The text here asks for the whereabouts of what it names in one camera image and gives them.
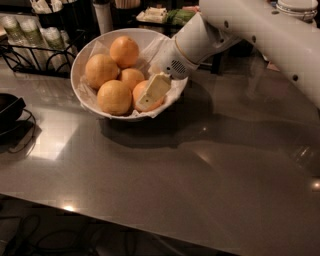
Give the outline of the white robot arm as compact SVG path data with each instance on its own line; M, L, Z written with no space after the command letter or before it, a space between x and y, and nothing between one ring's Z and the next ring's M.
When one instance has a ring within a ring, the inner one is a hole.
M320 107L320 30L265 0L199 0L200 11L171 39L153 41L151 74L182 80L241 40L252 44Z

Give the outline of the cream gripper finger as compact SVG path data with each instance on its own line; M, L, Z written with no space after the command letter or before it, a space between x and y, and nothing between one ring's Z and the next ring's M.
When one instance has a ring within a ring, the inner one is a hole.
M141 111L150 110L155 106L167 92L171 89L171 79L168 75L161 72L158 74L153 74L138 100L136 101L136 106Z

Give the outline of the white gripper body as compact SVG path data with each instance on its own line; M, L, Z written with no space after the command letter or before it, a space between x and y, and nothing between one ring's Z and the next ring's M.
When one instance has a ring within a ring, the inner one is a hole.
M190 61L178 44L177 37L157 36L149 44L151 74L165 73L175 80L187 78L199 65Z

